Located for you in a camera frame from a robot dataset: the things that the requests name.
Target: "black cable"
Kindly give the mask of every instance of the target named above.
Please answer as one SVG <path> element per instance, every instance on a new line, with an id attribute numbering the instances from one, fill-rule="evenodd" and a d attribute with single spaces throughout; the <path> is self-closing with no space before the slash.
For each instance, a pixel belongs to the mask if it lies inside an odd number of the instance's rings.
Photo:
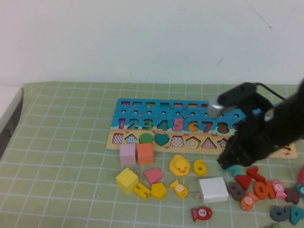
<path id="1" fill-rule="evenodd" d="M 275 91 L 273 91 L 271 88 L 267 87 L 266 85 L 264 85 L 263 83 L 257 82 L 255 83 L 258 86 L 262 86 L 263 88 L 265 88 L 266 90 L 268 90 L 269 92 L 271 92 L 272 94 L 276 95 L 277 97 L 281 98 L 283 101 L 285 100 L 284 97 L 282 97 L 280 94 L 276 93 Z"/>

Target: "yellow number 6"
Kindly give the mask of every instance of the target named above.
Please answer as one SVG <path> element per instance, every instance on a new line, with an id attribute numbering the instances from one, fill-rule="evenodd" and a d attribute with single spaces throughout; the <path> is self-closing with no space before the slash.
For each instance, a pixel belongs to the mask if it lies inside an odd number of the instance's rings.
<path id="1" fill-rule="evenodd" d="M 201 177 L 204 176 L 207 172 L 207 167 L 204 165 L 204 159 L 198 159 L 194 162 L 194 173 Z"/>

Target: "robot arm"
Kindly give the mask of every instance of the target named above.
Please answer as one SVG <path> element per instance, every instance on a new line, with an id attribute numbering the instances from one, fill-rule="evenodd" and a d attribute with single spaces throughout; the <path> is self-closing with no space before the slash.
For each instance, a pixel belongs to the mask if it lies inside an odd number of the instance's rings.
<path id="1" fill-rule="evenodd" d="M 304 81 L 296 94 L 275 107 L 256 92 L 258 85 L 262 84 L 243 83 L 209 103 L 208 114 L 213 118 L 234 108 L 246 116 L 218 158 L 223 169 L 249 166 L 304 135 Z"/>

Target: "white box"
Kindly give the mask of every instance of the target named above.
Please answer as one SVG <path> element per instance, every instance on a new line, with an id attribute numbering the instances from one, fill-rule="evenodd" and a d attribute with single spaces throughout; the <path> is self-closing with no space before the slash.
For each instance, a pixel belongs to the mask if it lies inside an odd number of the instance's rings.
<path id="1" fill-rule="evenodd" d="M 228 191 L 223 177 L 200 179 L 199 188 L 203 203 L 222 202 L 228 200 Z"/>

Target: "number puzzle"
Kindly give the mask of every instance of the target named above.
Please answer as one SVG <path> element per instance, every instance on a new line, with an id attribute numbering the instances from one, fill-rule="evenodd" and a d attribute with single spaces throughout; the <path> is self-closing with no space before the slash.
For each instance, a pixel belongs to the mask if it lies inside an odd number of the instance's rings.
<path id="1" fill-rule="evenodd" d="M 156 152 L 220 154 L 228 138 L 234 135 L 236 123 L 245 115 L 234 109 L 211 118 L 208 104 L 208 101 L 118 99 L 107 148 L 119 149 L 122 143 L 140 143 L 151 138 Z M 287 145 L 270 157 L 297 158 L 295 145 Z"/>

